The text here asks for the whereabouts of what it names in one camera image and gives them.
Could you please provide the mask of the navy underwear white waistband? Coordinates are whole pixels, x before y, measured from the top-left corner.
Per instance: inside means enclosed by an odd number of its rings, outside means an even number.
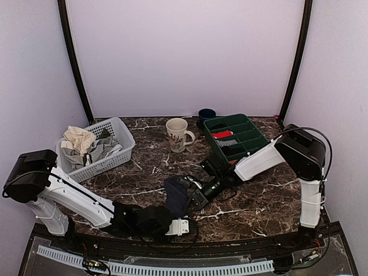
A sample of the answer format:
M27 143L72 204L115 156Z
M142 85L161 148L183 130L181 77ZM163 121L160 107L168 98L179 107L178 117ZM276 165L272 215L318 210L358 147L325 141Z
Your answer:
M164 180L166 192L166 208L175 217L187 215L187 191L192 187L191 182L183 175L175 175Z

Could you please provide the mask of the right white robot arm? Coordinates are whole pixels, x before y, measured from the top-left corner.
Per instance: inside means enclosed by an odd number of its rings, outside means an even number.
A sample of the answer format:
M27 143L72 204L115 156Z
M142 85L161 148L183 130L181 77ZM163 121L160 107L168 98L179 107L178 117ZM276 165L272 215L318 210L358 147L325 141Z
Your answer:
M294 235L293 244L300 250L316 239L313 230L319 224L325 202L325 183L332 165L332 145L321 131L289 124L283 132L264 147L230 164L216 153L201 162L201 167L213 179L190 193L185 210L202 210L225 189L238 186L254 176L287 163L301 185L300 225L304 227Z

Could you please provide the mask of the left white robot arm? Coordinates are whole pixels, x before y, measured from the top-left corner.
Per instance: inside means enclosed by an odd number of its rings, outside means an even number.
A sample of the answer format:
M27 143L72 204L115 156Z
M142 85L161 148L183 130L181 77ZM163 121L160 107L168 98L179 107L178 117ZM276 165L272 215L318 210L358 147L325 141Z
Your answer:
M69 251L81 246L74 222L59 205L114 237L182 236L190 223L175 218L164 206L122 204L100 197L69 177L56 163L57 154L45 149L21 154L3 187L3 197L27 205L50 234Z

